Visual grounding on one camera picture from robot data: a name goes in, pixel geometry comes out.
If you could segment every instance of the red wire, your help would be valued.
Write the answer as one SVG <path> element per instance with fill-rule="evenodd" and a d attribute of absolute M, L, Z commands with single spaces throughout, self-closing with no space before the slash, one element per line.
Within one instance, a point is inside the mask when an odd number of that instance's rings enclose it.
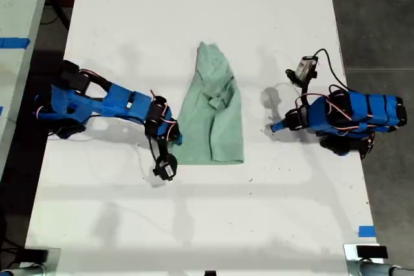
<path fill-rule="evenodd" d="M 171 127 L 169 128 L 169 130 L 168 130 L 168 132 L 167 132 L 167 141 L 168 141 L 168 138 L 169 138 L 169 133 L 171 132 L 171 129 L 174 127 L 174 125 L 176 124 L 176 122 L 174 122 L 174 124 L 173 125 L 171 125 Z"/>
<path fill-rule="evenodd" d="M 324 95 L 324 94 L 320 94 L 320 93 L 305 93 L 305 94 L 302 94 L 301 96 L 299 96 L 298 98 L 296 98 L 295 99 L 295 106 L 296 106 L 296 108 L 297 109 L 299 109 L 299 106 L 298 106 L 298 99 L 300 99 L 300 98 L 302 98 L 303 96 L 308 96 L 308 95 L 318 95 L 318 96 L 323 96 L 324 98 L 325 98 L 325 100 L 326 100 L 326 102 L 330 105 L 330 106 L 332 106 L 332 107 L 334 107 L 338 112 L 340 112 L 340 113 L 342 113 L 349 121 L 351 121 L 352 120 L 352 118 L 347 114 L 347 113 L 345 113 L 345 112 L 343 112 L 337 105 L 335 105 L 335 104 L 333 104 L 333 103 L 331 103 L 330 101 L 329 101 L 329 97 L 328 96 L 326 96 L 326 95 Z"/>
<path fill-rule="evenodd" d="M 89 74 L 93 74 L 94 76 L 96 76 L 96 77 L 100 77 L 100 75 L 99 74 L 97 74 L 96 72 L 93 72 L 93 71 L 91 71 L 91 70 L 89 70 L 89 69 L 81 69 L 81 70 L 79 70 L 79 72 L 82 72 L 82 71 L 84 71 L 84 72 L 88 72 Z"/>

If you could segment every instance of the blue tape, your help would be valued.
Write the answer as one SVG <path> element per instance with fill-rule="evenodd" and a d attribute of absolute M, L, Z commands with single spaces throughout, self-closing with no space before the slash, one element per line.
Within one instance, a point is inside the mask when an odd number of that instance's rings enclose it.
<path fill-rule="evenodd" d="M 29 38 L 1 38 L 0 48 L 23 48 L 26 49 L 30 43 Z"/>
<path fill-rule="evenodd" d="M 374 226 L 360 226 L 358 230 L 359 237 L 375 237 Z"/>

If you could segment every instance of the black cable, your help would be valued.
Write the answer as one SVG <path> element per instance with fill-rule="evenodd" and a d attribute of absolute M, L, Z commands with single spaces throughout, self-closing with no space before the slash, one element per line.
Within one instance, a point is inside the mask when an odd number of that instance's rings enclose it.
<path fill-rule="evenodd" d="M 20 245 L 16 244 L 15 242 L 12 242 L 10 239 L 8 239 L 6 237 L 3 239 L 3 242 L 7 242 L 7 243 L 13 245 L 14 247 L 16 247 L 17 249 L 24 249 L 23 246 L 20 246 Z"/>
<path fill-rule="evenodd" d="M 18 249 L 16 248 L 8 248 L 8 249 L 0 249 L 0 252 L 13 253 L 15 255 L 17 250 Z"/>
<path fill-rule="evenodd" d="M 153 144 L 151 142 L 151 138 L 147 136 L 148 139 L 148 143 L 149 143 L 149 150 L 151 150 L 151 154 L 153 156 L 154 161 L 157 162 L 157 158 L 155 157 L 155 153 L 154 153 L 154 149 L 153 149 Z"/>
<path fill-rule="evenodd" d="M 326 49 L 325 49 L 325 48 L 320 48 L 319 50 L 317 50 L 317 51 L 315 52 L 315 54 L 313 54 L 313 57 L 315 57 L 316 55 L 318 55 L 318 53 L 319 53 L 319 52 L 325 52 L 326 57 L 327 57 L 327 59 L 328 59 L 329 69 L 331 70 L 332 75 L 333 75 L 333 76 L 334 76 L 334 78 L 335 78 L 335 79 L 339 82 L 339 84 L 340 84 L 340 85 L 342 85 L 345 89 L 347 89 L 347 90 L 349 90 L 349 91 L 351 91 L 351 92 L 356 92 L 356 91 L 354 91 L 353 89 L 350 89 L 349 87 L 347 87 L 345 84 L 343 84 L 343 83 L 341 82 L 341 80 L 339 80 L 339 79 L 338 79 L 338 77 L 336 76 L 336 74 L 335 74 L 335 72 L 334 72 L 334 70 L 333 70 L 333 68 L 332 68 L 331 58 L 329 57 L 329 53 L 328 53 L 328 51 L 326 51 Z"/>
<path fill-rule="evenodd" d="M 344 91 L 346 91 L 343 87 L 340 87 L 339 85 L 337 85 L 337 84 L 331 84 L 331 85 L 329 85 L 329 93 L 330 94 L 332 94 L 333 93 L 333 91 L 331 90 L 331 87 L 337 87 L 338 89 L 340 89 L 340 90 L 344 90 Z"/>
<path fill-rule="evenodd" d="M 54 22 L 56 22 L 57 20 L 58 20 L 58 16 L 56 16 L 52 21 L 50 21 L 50 22 L 46 22 L 46 23 L 40 23 L 40 25 L 49 25 L 49 24 L 52 24 L 52 23 L 54 23 Z"/>

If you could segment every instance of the blue robotic arm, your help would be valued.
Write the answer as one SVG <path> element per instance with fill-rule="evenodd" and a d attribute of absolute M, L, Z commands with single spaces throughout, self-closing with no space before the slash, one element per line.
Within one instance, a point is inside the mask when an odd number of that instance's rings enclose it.
<path fill-rule="evenodd" d="M 331 85 L 330 94 L 308 93 L 312 78 L 316 78 L 319 52 L 324 51 L 332 74 L 342 85 Z M 407 113 L 401 98 L 381 94 L 362 94 L 344 85 L 334 74 L 329 55 L 321 49 L 313 56 L 302 58 L 298 68 L 286 71 L 291 83 L 301 88 L 296 108 L 285 119 L 271 126 L 273 132 L 289 128 L 291 131 L 310 128 L 321 137 L 321 146 L 338 155 L 358 150 L 361 158 L 372 149 L 376 132 L 388 133 L 407 124 Z M 320 95 L 312 104 L 308 95 Z"/>
<path fill-rule="evenodd" d="M 99 85 L 107 95 L 103 98 L 87 96 L 90 83 Z M 163 180 L 172 180 L 175 176 L 177 160 L 168 153 L 167 144 L 180 144 L 182 136 L 165 98 L 127 90 L 93 71 L 63 61 L 60 77 L 51 85 L 50 92 L 36 96 L 35 103 L 36 117 L 50 134 L 61 139 L 84 131 L 89 119 L 97 116 L 143 125 L 156 163 L 154 173 Z M 154 155 L 152 140 L 158 144 L 158 158 Z"/>

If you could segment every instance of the wire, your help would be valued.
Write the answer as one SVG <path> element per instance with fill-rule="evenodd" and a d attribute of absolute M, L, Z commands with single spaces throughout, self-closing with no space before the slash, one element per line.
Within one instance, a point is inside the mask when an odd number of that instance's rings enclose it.
<path fill-rule="evenodd" d="M 13 253 L 16 254 L 17 248 L 7 248 L 7 249 L 0 249 L 0 252 L 7 252 L 7 253 Z"/>
<path fill-rule="evenodd" d="M 10 239 L 8 239 L 7 237 L 5 237 L 4 239 L 3 239 L 3 242 L 7 242 L 7 243 L 9 243 L 10 245 L 13 245 L 14 247 L 16 247 L 17 249 L 24 249 L 24 247 L 23 246 L 20 246 L 19 244 L 16 244 L 15 242 L 12 242 Z"/>
<path fill-rule="evenodd" d="M 177 122 L 177 121 L 168 121 L 168 120 L 165 120 L 165 119 L 163 119 L 163 118 L 161 118 L 161 120 L 162 120 L 163 122 L 170 123 L 170 124 L 176 124 L 176 122 Z"/>
<path fill-rule="evenodd" d="M 372 125 L 372 124 L 368 124 L 368 127 L 378 127 L 378 125 Z M 359 129 L 360 127 L 355 125 L 355 126 L 348 126 L 348 127 L 335 127 L 335 129 L 339 129 L 341 131 L 351 131 L 353 129 Z"/>
<path fill-rule="evenodd" d="M 171 132 L 171 129 L 174 127 L 175 124 L 176 124 L 176 122 L 173 125 L 171 125 L 171 127 L 168 129 L 167 138 L 166 138 L 167 142 L 168 142 L 168 138 L 169 138 L 169 134 Z"/>
<path fill-rule="evenodd" d="M 36 110 L 36 119 L 39 119 L 39 111 L 40 109 L 44 108 L 44 106 L 40 106 L 37 110 Z"/>
<path fill-rule="evenodd" d="M 45 22 L 45 23 L 40 23 L 40 25 L 49 25 L 49 24 L 52 24 L 52 23 L 54 23 L 54 22 L 56 22 L 56 20 L 58 19 L 59 17 L 58 16 L 56 16 L 52 21 L 50 21 L 50 22 Z"/>
<path fill-rule="evenodd" d="M 349 87 L 347 87 L 345 84 L 343 84 L 342 82 L 341 82 L 341 80 L 339 80 L 339 78 L 336 76 L 336 74 L 335 74 L 335 72 L 334 72 L 334 70 L 333 70 L 333 68 L 332 68 L 332 64 L 331 64 L 331 58 L 329 57 L 329 53 L 328 53 L 328 51 L 326 51 L 326 49 L 325 48 L 320 48 L 319 50 L 317 50 L 316 52 L 315 52 L 315 54 L 313 54 L 313 57 L 315 57 L 316 55 L 318 55 L 318 53 L 319 52 L 325 52 L 325 54 L 326 54 L 326 57 L 327 57 L 327 59 L 328 59 L 328 65 L 329 65 L 329 69 L 331 70 L 331 72 L 332 72 L 332 75 L 334 76 L 334 78 L 339 82 L 339 84 L 340 85 L 342 85 L 345 89 L 347 89 L 347 90 L 349 90 L 349 91 L 351 91 L 351 92 L 355 92 L 353 89 L 350 89 Z"/>
<path fill-rule="evenodd" d="M 346 91 L 346 89 L 344 89 L 343 87 L 340 87 L 339 85 L 337 85 L 337 84 L 331 84 L 331 85 L 329 85 L 329 93 L 330 94 L 332 94 L 333 93 L 333 91 L 331 90 L 331 87 L 337 87 L 338 89 L 340 89 L 340 90 L 344 90 L 344 91 Z"/>
<path fill-rule="evenodd" d="M 153 149 L 153 144 L 151 142 L 151 138 L 149 136 L 147 136 L 148 139 L 148 143 L 149 143 L 149 150 L 151 150 L 151 154 L 153 156 L 154 161 L 157 162 L 157 158 L 155 157 L 155 153 L 154 153 L 154 149 Z"/>
<path fill-rule="evenodd" d="M 89 70 L 89 69 L 81 69 L 81 70 L 79 70 L 79 72 L 80 72 L 80 73 L 82 73 L 82 72 L 87 72 L 88 74 L 92 74 L 92 75 L 94 75 L 94 76 L 96 76 L 96 77 L 101 78 L 101 76 L 100 76 L 99 74 L 97 74 L 96 72 L 93 72 L 93 71 L 91 71 L 91 70 Z"/>
<path fill-rule="evenodd" d="M 301 96 L 299 96 L 298 98 L 296 98 L 295 99 L 295 106 L 296 106 L 296 109 L 299 109 L 299 106 L 298 106 L 298 99 L 300 99 L 302 96 L 308 96 L 308 95 L 317 95 L 317 96 L 323 96 L 324 98 L 325 98 L 325 101 L 330 105 L 330 106 L 332 106 L 332 107 L 334 107 L 338 112 L 340 112 L 340 113 L 342 113 L 349 121 L 351 121 L 352 120 L 352 118 L 347 114 L 347 113 L 345 113 L 345 112 L 343 112 L 337 105 L 335 105 L 335 104 L 333 104 L 333 103 L 331 103 L 330 101 L 329 101 L 329 97 L 328 96 L 326 96 L 326 95 L 324 95 L 324 94 L 320 94 L 320 93 L 305 93 L 305 94 L 302 94 Z"/>

